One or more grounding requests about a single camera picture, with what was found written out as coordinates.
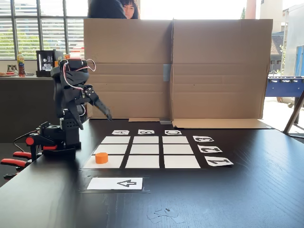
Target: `cardboard box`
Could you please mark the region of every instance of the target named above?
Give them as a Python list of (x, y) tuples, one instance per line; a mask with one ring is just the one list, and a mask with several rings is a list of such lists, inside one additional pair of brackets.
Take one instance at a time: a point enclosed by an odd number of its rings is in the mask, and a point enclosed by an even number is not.
[(97, 63), (88, 83), (114, 118), (170, 117), (177, 127), (248, 119), (246, 126), (261, 127), (253, 119), (263, 113), (272, 20), (85, 19), (84, 26), (85, 58)]
[(173, 27), (176, 126), (179, 119), (262, 118), (272, 20), (174, 20)]
[(113, 118), (170, 117), (172, 21), (85, 19), (84, 30), (85, 58), (97, 63), (88, 83)]

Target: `person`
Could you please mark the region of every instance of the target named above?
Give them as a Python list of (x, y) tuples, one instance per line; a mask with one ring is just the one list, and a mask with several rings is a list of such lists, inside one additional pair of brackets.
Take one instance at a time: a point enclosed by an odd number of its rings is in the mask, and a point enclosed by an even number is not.
[(126, 19), (127, 17), (119, 0), (91, 0), (88, 18)]
[(137, 0), (120, 0), (127, 19), (140, 19)]

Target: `building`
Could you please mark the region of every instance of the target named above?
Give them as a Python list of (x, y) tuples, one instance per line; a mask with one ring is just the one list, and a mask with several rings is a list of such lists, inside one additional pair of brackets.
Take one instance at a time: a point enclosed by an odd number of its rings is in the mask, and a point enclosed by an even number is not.
[(270, 72), (277, 72), (281, 70), (282, 63), (282, 49), (284, 39), (284, 32), (277, 32), (272, 34), (271, 40), (271, 54), (270, 54)]
[(262, 0), (260, 19), (273, 19), (273, 33), (282, 31), (283, 0)]
[(288, 13), (284, 75), (294, 76), (297, 47), (304, 45), (304, 3), (290, 7)]

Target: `orange cylinder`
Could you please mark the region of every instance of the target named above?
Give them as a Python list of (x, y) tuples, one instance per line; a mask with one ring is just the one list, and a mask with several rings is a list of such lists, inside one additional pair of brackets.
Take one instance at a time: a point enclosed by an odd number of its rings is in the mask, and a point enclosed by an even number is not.
[(95, 154), (95, 161), (97, 164), (105, 164), (108, 160), (108, 154), (107, 153), (97, 153)]

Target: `gray tape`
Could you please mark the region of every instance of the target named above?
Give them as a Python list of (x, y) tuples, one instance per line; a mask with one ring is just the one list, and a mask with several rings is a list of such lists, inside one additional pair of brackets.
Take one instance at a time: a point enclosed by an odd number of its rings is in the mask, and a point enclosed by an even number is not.
[(163, 81), (164, 82), (169, 82), (170, 72), (171, 72), (171, 64), (164, 64), (163, 65)]

